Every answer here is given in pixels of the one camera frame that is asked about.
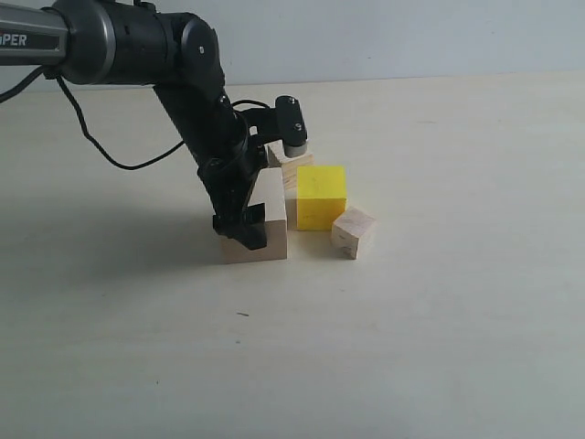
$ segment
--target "yellow cube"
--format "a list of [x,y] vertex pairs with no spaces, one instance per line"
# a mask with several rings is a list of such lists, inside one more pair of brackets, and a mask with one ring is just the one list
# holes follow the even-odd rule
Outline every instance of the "yellow cube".
[[346,211],[346,204],[346,171],[341,166],[298,168],[298,230],[331,230]]

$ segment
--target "cable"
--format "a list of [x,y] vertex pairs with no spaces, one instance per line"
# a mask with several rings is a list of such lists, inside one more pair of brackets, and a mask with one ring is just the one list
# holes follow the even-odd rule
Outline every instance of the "cable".
[[33,71],[31,71],[28,76],[26,76],[23,80],[21,80],[14,88],[10,89],[9,91],[5,91],[4,93],[0,94],[0,103],[4,103],[9,99],[14,98],[17,94],[20,94],[22,91],[25,90],[30,84],[34,82],[36,78],[40,75],[48,71],[48,67],[41,66],[37,67]]
[[232,107],[237,107],[238,105],[244,105],[244,104],[248,104],[248,105],[256,105],[258,107],[263,107],[263,108],[268,108],[270,109],[271,106],[264,103],[264,102],[260,102],[260,101],[253,101],[252,99],[243,99],[241,101],[237,101],[231,104]]
[[172,153],[177,151],[181,146],[183,146],[185,144],[185,141],[182,141],[179,144],[173,146],[171,149],[169,149],[164,154],[161,154],[160,156],[155,157],[152,160],[149,160],[147,162],[141,163],[140,165],[135,165],[135,166],[123,165],[123,164],[117,162],[116,160],[114,160],[112,158],[112,156],[109,155],[105,149],[103,149],[103,146],[101,146],[100,143],[90,134],[90,132],[88,130],[88,125],[85,122],[85,116],[83,115],[83,110],[81,109],[80,104],[77,102],[77,100],[75,99],[75,97],[71,93],[71,90],[67,87],[67,84],[63,80],[63,77],[57,76],[56,80],[57,80],[59,87],[63,90],[63,93],[65,93],[65,96],[67,97],[67,99],[69,100],[71,105],[73,106],[73,109],[75,110],[75,113],[77,114],[77,118],[80,120],[81,131],[83,132],[83,135],[85,136],[85,138],[88,139],[96,148],[98,148],[98,151],[100,151],[101,155],[103,155],[106,158],[106,160],[108,160],[108,162],[110,162],[112,165],[114,165],[116,167],[119,167],[120,169],[123,169],[125,171],[135,171],[138,169],[143,169],[145,167],[154,165],[155,163],[158,163],[161,160],[164,160],[165,158],[169,157]]

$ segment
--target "black robotic arm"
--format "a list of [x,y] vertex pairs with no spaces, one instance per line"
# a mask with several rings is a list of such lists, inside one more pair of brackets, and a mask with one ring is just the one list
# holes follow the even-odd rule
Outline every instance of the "black robotic arm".
[[[264,206],[248,207],[265,145],[285,154],[307,142],[299,102],[238,112],[225,92],[218,37],[199,16],[161,14],[134,0],[58,0],[42,10],[0,4],[0,65],[51,67],[75,84],[154,85],[197,162],[215,210],[213,228],[251,250],[266,246]],[[257,128],[256,134],[250,129]]]

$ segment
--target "wooden cube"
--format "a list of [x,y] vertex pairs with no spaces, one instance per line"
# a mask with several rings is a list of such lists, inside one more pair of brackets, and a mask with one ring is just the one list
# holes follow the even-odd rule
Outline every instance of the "wooden cube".
[[341,166],[298,168],[298,230],[331,230],[346,203],[346,171]]
[[284,204],[282,171],[279,168],[262,169],[250,197],[249,206],[264,203],[266,207],[266,235],[268,245],[250,251],[236,240],[222,236],[221,250],[225,263],[244,263],[284,260],[288,257],[287,219]]
[[371,246],[376,220],[350,208],[333,224],[331,241],[351,259],[358,259]]
[[268,145],[268,164],[270,167],[282,169],[282,182],[285,189],[296,187],[296,172],[299,166],[312,166],[314,164],[313,153],[307,153],[295,158],[284,155],[282,144]]

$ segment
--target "background wall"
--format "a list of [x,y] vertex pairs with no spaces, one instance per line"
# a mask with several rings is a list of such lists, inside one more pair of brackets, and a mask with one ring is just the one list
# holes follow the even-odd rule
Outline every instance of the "background wall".
[[[3,1],[31,7],[50,4]],[[582,0],[157,3],[164,12],[195,12],[218,30],[230,84],[585,68]],[[3,89],[27,72],[0,71]],[[43,80],[33,87],[50,88]]]

